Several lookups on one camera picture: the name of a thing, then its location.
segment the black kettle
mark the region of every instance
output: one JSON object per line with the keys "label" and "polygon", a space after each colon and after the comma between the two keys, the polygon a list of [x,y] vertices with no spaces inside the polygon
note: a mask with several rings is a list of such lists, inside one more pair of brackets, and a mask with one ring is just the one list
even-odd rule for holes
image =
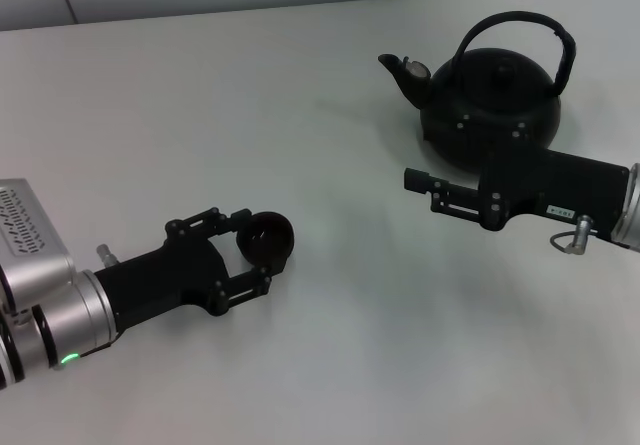
{"label": "black kettle", "polygon": [[[564,47],[555,81],[524,55],[499,48],[466,51],[484,30],[504,22],[551,28]],[[454,57],[431,77],[420,62],[380,55],[400,90],[420,109],[424,139],[447,161],[477,171],[496,147],[514,140],[548,147],[560,123],[560,94],[569,80],[576,43],[555,20],[531,12],[485,18],[464,37]]]}

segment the kettle lid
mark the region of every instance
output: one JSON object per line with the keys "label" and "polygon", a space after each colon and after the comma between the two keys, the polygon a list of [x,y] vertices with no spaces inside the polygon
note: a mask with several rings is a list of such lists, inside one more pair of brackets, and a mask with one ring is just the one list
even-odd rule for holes
{"label": "kettle lid", "polygon": [[[486,29],[504,22],[531,22],[549,27],[562,41],[562,58],[555,81],[536,62],[509,50],[466,51]],[[450,62],[450,79],[480,108],[517,112],[559,96],[571,74],[576,42],[555,20],[532,12],[505,12],[485,18],[464,37]]]}
{"label": "kettle lid", "polygon": [[531,110],[553,97],[553,80],[524,55],[498,48],[465,52],[459,64],[458,90],[478,108],[500,113]]}

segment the green led light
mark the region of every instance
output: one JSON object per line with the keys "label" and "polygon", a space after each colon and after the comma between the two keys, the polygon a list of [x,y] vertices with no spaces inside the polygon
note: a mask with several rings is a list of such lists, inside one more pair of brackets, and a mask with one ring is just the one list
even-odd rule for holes
{"label": "green led light", "polygon": [[76,358],[80,358],[80,354],[79,353],[71,353],[71,354],[67,355],[66,357],[64,357],[60,361],[60,365],[64,365],[65,363],[70,362],[71,360],[75,360]]}

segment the kettle handle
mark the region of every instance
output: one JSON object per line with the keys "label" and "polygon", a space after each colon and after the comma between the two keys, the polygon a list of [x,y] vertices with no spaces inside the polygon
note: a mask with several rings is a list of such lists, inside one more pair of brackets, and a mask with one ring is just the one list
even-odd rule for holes
{"label": "kettle handle", "polygon": [[558,72],[556,73],[556,80],[551,89],[551,94],[553,96],[558,96],[564,90],[564,87],[567,86],[567,82],[569,81],[569,75],[571,74],[571,67],[573,67],[573,61],[576,58],[576,42],[569,32],[567,32],[562,25],[553,20],[552,18],[547,17],[546,15],[542,15],[540,13],[533,12],[504,12],[498,13],[496,15],[492,15],[490,17],[485,18],[480,23],[478,23],[475,27],[469,30],[469,33],[464,37],[462,43],[458,47],[456,54],[453,59],[451,59],[451,70],[452,76],[456,79],[459,78],[460,73],[460,63],[462,62],[462,55],[465,50],[471,43],[471,40],[476,38],[480,33],[484,32],[486,29],[493,27],[494,25],[498,25],[504,22],[531,22],[538,23],[540,25],[544,25],[549,27],[551,30],[555,32],[555,34],[562,40],[562,58],[560,59],[560,66],[558,67]]}

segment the metal cylinder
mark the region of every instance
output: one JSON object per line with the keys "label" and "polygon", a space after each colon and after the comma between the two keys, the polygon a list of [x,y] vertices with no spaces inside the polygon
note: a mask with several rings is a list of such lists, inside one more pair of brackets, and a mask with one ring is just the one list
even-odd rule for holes
{"label": "metal cylinder", "polygon": [[576,231],[573,234],[573,240],[571,244],[565,249],[566,253],[572,253],[574,255],[584,255],[587,250],[587,242],[589,241],[589,234],[593,227],[593,220],[587,215],[581,215],[578,217],[578,223],[576,224]]}
{"label": "metal cylinder", "polygon": [[92,272],[78,274],[73,287],[41,305],[58,360],[82,355],[115,339],[113,313]]}
{"label": "metal cylinder", "polygon": [[611,234],[611,240],[631,250],[640,252],[640,164],[635,164],[629,174],[627,194],[622,215]]}
{"label": "metal cylinder", "polygon": [[0,316],[0,389],[116,338],[109,300],[90,271],[30,311]]}

